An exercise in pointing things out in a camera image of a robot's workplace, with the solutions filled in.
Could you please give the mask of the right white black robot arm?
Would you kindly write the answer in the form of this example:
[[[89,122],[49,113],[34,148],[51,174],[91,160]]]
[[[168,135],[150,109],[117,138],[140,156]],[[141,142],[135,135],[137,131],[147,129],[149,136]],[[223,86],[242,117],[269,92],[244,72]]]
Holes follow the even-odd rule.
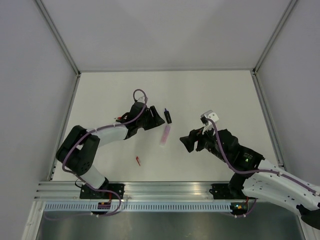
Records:
[[[227,129],[201,128],[179,139],[188,152],[207,150],[235,168],[227,191],[234,199],[261,199],[301,217],[307,225],[320,228],[320,188],[299,180],[265,159],[260,153],[239,144]]]

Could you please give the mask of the pink marker pen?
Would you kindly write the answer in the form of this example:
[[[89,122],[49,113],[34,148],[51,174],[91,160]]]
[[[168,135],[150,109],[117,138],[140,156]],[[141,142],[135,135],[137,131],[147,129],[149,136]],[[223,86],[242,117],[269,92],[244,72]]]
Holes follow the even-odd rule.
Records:
[[[164,128],[164,131],[163,131],[163,134],[162,134],[162,137],[161,137],[161,140],[160,140],[160,145],[161,146],[164,146],[166,144],[168,136],[170,134],[170,130],[171,130],[171,125],[167,124],[165,126],[165,128]]]

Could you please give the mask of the black purple highlighter pen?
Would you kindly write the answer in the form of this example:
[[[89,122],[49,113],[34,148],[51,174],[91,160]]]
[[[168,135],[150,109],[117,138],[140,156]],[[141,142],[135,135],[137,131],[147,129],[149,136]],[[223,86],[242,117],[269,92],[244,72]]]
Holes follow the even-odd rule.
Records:
[[[172,118],[171,118],[170,112],[166,108],[164,109],[164,116],[165,116],[167,124],[171,124]]]

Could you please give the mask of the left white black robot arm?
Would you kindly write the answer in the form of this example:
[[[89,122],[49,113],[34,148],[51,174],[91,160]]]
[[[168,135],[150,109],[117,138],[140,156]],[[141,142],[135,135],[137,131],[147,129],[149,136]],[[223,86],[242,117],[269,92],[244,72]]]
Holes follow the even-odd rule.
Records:
[[[78,179],[90,185],[91,193],[97,199],[104,199],[109,193],[109,181],[93,166],[98,148],[115,141],[127,140],[139,129],[147,131],[164,123],[165,120],[160,117],[154,106],[147,107],[136,100],[130,111],[110,127],[90,131],[80,125],[74,126],[55,157]]]

